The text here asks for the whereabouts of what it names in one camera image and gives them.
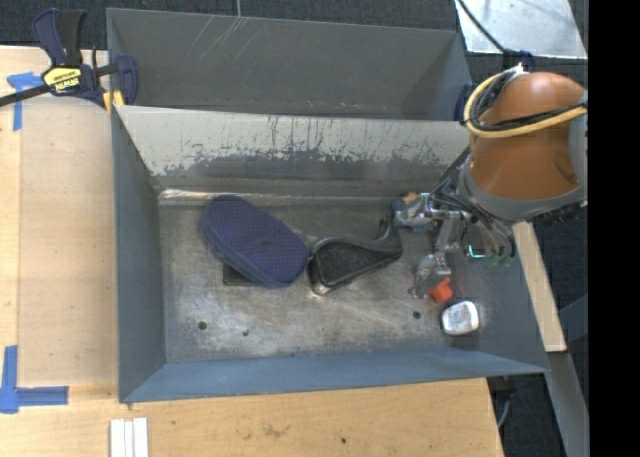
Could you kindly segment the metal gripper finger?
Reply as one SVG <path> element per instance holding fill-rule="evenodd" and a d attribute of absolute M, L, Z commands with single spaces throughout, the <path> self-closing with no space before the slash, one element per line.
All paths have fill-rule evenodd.
<path fill-rule="evenodd" d="M 460 211 L 437 206 L 431 194 L 416 194 L 392 201 L 393 224 L 413 231 L 426 231 L 436 221 L 458 220 Z"/>
<path fill-rule="evenodd" d="M 442 253 L 425 256 L 414 274 L 414 285 L 409 290 L 414 298 L 450 298 L 451 269 Z"/>

